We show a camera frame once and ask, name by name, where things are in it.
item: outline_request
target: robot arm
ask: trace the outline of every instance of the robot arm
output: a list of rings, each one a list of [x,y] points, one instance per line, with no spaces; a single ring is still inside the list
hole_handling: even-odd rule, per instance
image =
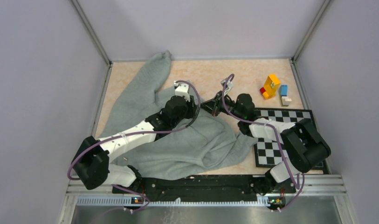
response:
[[[168,134],[151,132],[171,131],[182,119],[195,117],[196,105],[193,96],[189,95],[189,86],[176,82],[174,82],[174,86],[175,96],[171,97],[159,112],[125,131],[97,140],[90,136],[82,142],[73,161],[90,146],[105,141],[88,151],[73,166],[86,189],[94,189],[101,184],[119,184],[129,187],[140,177],[136,169],[128,166],[116,166],[110,162],[142,144],[156,141]],[[138,132],[150,133],[130,135],[130,133]]]
[[[230,90],[229,85],[232,87],[233,84],[230,81],[227,84]],[[284,123],[261,118],[257,116],[259,114],[257,113],[258,110],[255,108],[249,94],[242,93],[238,95],[236,101],[233,101],[226,91],[224,94],[219,91],[213,99],[203,102],[201,108],[213,116],[218,116],[220,112],[230,115],[222,104],[222,97],[224,97],[229,112],[234,116],[263,124],[249,124],[239,121],[238,127],[243,134],[254,138],[266,138],[276,141],[273,129],[266,126],[266,124],[273,125],[276,128],[279,133],[279,142],[284,144],[287,150],[289,156],[289,160],[287,160],[288,167],[293,175],[308,172],[331,154],[331,149],[312,125],[311,120],[303,119],[295,124],[293,122]],[[280,162],[265,174],[267,190],[275,189],[279,183],[289,178],[285,164]]]

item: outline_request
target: blue block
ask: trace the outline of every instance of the blue block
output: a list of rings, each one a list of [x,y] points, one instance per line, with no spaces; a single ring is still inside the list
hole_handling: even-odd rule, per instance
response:
[[[281,85],[280,87],[280,95],[282,97],[286,97],[288,94],[288,86],[287,85]]]

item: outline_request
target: cable tie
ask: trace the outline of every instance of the cable tie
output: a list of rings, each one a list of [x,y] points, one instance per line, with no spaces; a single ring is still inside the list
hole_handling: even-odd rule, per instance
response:
[[[124,143],[125,150],[124,151],[126,151],[126,147],[129,145],[129,140],[127,139],[126,133],[120,132],[119,135],[122,136],[122,138],[125,141],[125,143]]]

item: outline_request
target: white block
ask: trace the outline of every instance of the white block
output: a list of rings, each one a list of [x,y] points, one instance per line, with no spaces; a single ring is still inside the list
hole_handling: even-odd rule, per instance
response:
[[[177,83],[174,81],[174,92],[176,96],[183,97],[186,101],[190,102],[191,98],[189,95],[189,85],[185,83]]]
[[[288,106],[292,102],[291,98],[281,97],[281,103],[283,106]]]

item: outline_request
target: cloth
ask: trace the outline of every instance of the cloth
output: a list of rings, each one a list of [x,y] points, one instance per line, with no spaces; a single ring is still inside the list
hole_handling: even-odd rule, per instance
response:
[[[158,89],[170,73],[170,57],[166,51],[145,63],[113,105],[100,137],[131,128],[165,106],[174,95],[174,88]],[[176,128],[189,122],[184,119]],[[256,142],[256,138],[241,133],[236,136],[228,123],[201,109],[190,127],[140,145],[112,163],[132,165],[143,177],[177,180],[240,163]]]

